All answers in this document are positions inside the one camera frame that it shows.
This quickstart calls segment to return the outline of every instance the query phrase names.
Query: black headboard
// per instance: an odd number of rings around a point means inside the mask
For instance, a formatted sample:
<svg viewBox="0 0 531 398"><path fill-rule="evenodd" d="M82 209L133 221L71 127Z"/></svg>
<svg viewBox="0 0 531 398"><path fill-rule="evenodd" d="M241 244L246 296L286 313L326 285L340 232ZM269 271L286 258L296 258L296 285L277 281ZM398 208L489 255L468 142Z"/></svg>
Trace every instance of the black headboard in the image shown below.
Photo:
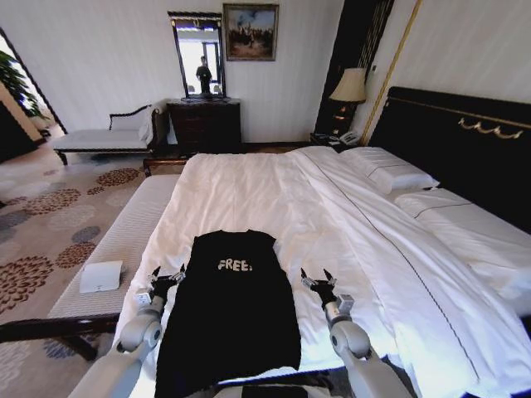
<svg viewBox="0 0 531 398"><path fill-rule="evenodd" d="M531 233L531 104L392 87L369 145Z"/></svg>

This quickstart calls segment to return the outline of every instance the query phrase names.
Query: telephone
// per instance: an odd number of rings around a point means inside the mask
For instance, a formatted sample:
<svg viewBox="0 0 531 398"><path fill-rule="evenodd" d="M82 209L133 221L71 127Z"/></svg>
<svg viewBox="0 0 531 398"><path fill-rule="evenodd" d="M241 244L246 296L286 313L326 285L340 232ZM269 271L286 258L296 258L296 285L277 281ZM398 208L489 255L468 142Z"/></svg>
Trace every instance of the telephone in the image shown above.
<svg viewBox="0 0 531 398"><path fill-rule="evenodd" d="M355 131L348 131L347 133L339 137L339 141L341 141L345 145L353 147L354 145L356 145L356 143L358 143L360 138L361 134L358 134Z"/></svg>

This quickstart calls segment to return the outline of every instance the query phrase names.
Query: mirror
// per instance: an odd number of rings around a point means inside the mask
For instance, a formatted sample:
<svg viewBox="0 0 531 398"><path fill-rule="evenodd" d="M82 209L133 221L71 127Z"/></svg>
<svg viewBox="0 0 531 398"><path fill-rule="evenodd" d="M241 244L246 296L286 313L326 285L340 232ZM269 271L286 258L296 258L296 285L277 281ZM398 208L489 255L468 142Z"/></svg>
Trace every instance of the mirror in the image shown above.
<svg viewBox="0 0 531 398"><path fill-rule="evenodd" d="M222 15L169 12L187 98L225 97Z"/></svg>

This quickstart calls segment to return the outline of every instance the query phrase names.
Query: picture frame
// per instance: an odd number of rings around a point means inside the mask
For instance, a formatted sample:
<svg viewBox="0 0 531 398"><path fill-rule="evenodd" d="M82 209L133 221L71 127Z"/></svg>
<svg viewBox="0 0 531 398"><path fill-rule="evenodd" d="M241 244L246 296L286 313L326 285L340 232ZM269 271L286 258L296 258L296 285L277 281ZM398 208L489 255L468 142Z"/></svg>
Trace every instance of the picture frame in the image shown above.
<svg viewBox="0 0 531 398"><path fill-rule="evenodd" d="M227 61L274 61L279 5L223 3Z"/></svg>

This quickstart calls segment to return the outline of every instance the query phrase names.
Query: person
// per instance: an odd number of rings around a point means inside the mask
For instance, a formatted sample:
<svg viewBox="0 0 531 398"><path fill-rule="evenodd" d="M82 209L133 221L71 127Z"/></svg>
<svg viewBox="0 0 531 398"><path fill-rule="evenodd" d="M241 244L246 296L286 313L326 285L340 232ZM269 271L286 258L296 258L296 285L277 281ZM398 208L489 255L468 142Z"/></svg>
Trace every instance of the person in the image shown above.
<svg viewBox="0 0 531 398"><path fill-rule="evenodd" d="M201 81L201 93L210 94L210 80L212 79L212 73L207 66L207 59L201 57L201 66L197 68L196 77Z"/></svg>

